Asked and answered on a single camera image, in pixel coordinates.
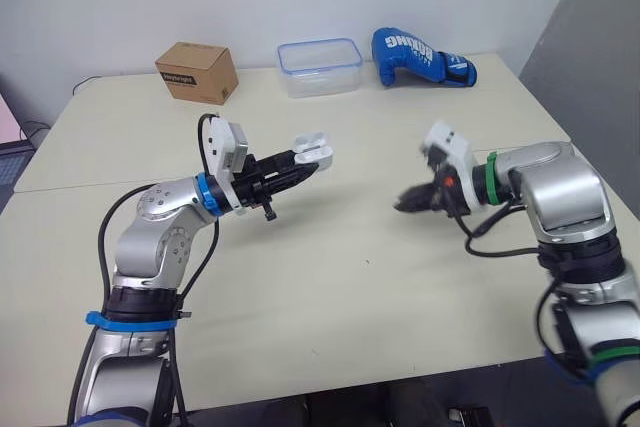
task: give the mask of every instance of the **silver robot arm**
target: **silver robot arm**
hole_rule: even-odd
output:
[[[409,189],[396,208],[445,210],[465,229],[467,251],[476,255],[538,254],[551,279],[536,315],[541,342],[548,348],[539,314],[554,293],[552,313],[564,348],[562,357],[551,353],[555,361],[594,387],[610,425],[624,425],[638,415],[640,295],[633,268],[622,256],[599,175],[566,142],[492,153],[486,164],[478,165],[469,143],[442,122],[434,125],[422,148],[434,182]],[[524,206],[537,248],[483,253],[470,247],[495,222],[489,219],[487,227],[470,231],[461,217],[486,204],[503,203],[501,213]]]
[[[175,354],[170,350],[178,319],[190,315],[182,304],[197,276],[181,293],[178,288],[195,234],[247,207],[263,207],[273,220],[271,196],[328,168],[333,156],[321,133],[256,160],[239,125],[208,116],[199,129],[205,172],[149,187],[118,240],[111,293],[101,312],[87,315],[94,330],[74,385],[70,424],[168,425],[177,396],[184,410],[175,357],[166,354]]]

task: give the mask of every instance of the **green strap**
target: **green strap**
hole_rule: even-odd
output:
[[[489,154],[489,157],[487,157],[487,163],[485,164],[484,173],[484,178],[487,184],[487,197],[489,198],[489,203],[491,205],[500,204],[500,201],[498,200],[498,194],[496,193],[496,157],[498,157],[497,152],[491,152]]]
[[[640,355],[640,347],[628,346],[603,350],[602,352],[598,352],[593,356],[590,362],[590,366],[591,368],[593,368],[602,362],[606,362],[607,360],[617,359],[619,357],[629,357],[632,355]]]

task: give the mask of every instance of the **boxing glove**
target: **boxing glove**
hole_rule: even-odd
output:
[[[476,68],[460,55],[437,52],[419,38],[400,29],[384,27],[371,40],[373,60],[380,82],[391,85],[396,80],[395,69],[405,67],[431,82],[457,87],[476,83]]]

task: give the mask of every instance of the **cardboard box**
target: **cardboard box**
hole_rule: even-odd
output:
[[[226,47],[178,42],[156,60],[156,67],[176,99],[222,105],[238,85]]]

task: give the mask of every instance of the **clear plastic container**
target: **clear plastic container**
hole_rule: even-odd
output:
[[[290,97],[337,94],[360,85],[362,56],[351,39],[282,44],[278,61]]]

